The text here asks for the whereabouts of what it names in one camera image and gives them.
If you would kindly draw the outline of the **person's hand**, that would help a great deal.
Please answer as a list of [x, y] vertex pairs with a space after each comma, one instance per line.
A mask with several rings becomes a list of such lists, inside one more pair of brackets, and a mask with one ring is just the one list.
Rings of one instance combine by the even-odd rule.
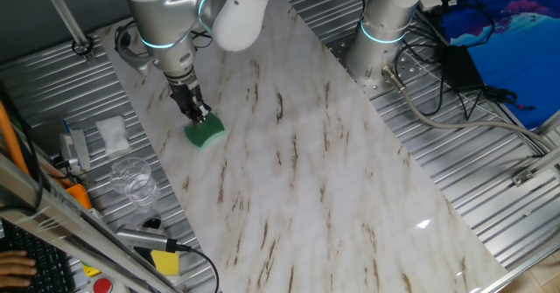
[[0, 263], [2, 289], [28, 287], [30, 278], [38, 272], [36, 261], [28, 257], [26, 251], [2, 252]]

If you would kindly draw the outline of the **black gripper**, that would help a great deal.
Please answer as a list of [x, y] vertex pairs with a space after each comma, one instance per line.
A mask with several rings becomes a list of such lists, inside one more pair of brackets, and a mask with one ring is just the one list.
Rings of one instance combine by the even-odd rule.
[[194, 125], [204, 122], [212, 109], [203, 101], [200, 84], [193, 69], [181, 75], [166, 75], [171, 89], [171, 97], [177, 103], [179, 110]]

